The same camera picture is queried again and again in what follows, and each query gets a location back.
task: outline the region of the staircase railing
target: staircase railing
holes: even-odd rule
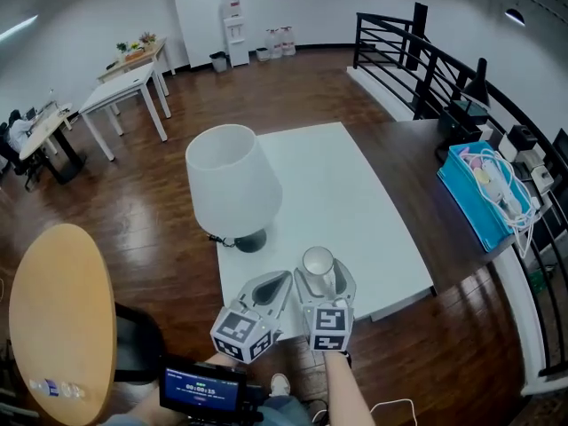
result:
[[[415,120],[438,118],[443,107],[446,107],[451,100],[461,98],[463,88],[468,80],[475,77],[476,71],[434,46],[428,38],[424,39],[411,33],[410,28],[413,24],[411,20],[357,13],[353,68],[363,69],[390,91],[414,113]],[[409,49],[411,45],[413,46],[412,51],[420,53],[411,53]],[[410,61],[413,67],[407,67]],[[404,73],[401,76],[401,74],[396,74],[397,71]],[[404,98],[395,90],[394,83],[388,82],[387,76],[408,91],[412,99]],[[411,78],[416,80],[414,87],[411,85]],[[556,183],[568,181],[568,165],[539,127],[493,84],[487,83],[487,90],[492,101],[505,109],[515,124],[528,127],[538,139],[540,148],[546,154],[548,166],[551,167],[549,170],[555,172]],[[489,116],[489,121],[502,134],[506,132],[493,116]],[[555,219],[562,230],[568,231],[568,219],[558,202],[555,190],[553,188],[546,194],[546,197],[541,197],[542,202],[548,204],[548,211],[535,226],[541,228],[548,236],[546,243],[551,249],[549,252],[554,253],[555,271],[559,273],[556,279],[562,282],[551,279],[550,270],[547,271],[548,267],[541,257],[542,248],[537,248],[533,242],[532,251],[536,265],[540,268],[544,287],[541,291],[536,289],[533,285],[534,279],[532,279],[534,272],[531,273],[531,269],[520,257],[516,244],[513,247],[525,276],[525,282],[530,289],[530,297],[534,302],[540,326],[543,359],[538,372],[539,382],[546,380],[550,375],[557,375],[568,370],[566,358],[568,352],[564,336],[564,324],[568,324],[568,270],[564,258],[568,257],[568,254],[561,254],[555,236],[547,224],[549,219]],[[568,386],[568,377],[561,380],[561,383],[554,382],[556,387]]]

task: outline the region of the wooden floor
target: wooden floor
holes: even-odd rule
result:
[[[302,51],[293,59],[223,75],[168,77],[167,143],[161,143],[143,102],[131,99],[121,104],[121,138],[103,114],[95,116],[114,162],[80,120],[66,135],[88,161],[71,183],[60,186],[45,171],[40,185],[25,193],[23,179],[10,172],[0,183],[12,198],[9,203],[0,197],[0,276],[6,286],[0,329],[7,334],[10,287],[24,251],[44,229],[68,222],[83,227],[99,245],[116,301],[150,312],[169,351],[207,358],[222,297],[215,247],[193,218],[185,148],[201,131],[222,123],[243,123],[263,133],[324,122],[390,121],[345,74],[349,63],[347,51]],[[411,398],[420,424],[508,424],[523,405],[517,331],[501,285],[485,269],[387,319],[358,322],[350,347],[368,404]],[[298,397],[326,396],[321,357],[302,340],[279,344],[270,353],[252,365],[252,377],[268,383],[274,372],[284,372]],[[122,388],[109,411],[125,410],[124,395],[136,398],[144,391]],[[411,418],[406,405],[375,413],[377,424],[411,424]]]

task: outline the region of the round wooden table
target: round wooden table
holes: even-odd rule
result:
[[[37,403],[69,426],[94,422],[110,395],[116,361],[116,317],[107,266],[93,239],[76,225],[56,225],[29,247],[10,297],[10,335],[24,381],[76,383],[81,399]]]

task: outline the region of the white lamp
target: white lamp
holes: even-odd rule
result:
[[[263,247],[264,228],[282,204],[282,186],[256,134],[237,124],[206,130],[185,150],[185,163],[201,228],[234,239],[244,252]]]

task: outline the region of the sneaker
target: sneaker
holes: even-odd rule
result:
[[[290,382],[284,374],[275,374],[272,376],[272,381],[270,382],[270,388],[272,392],[270,397],[274,396],[289,396],[290,395]]]

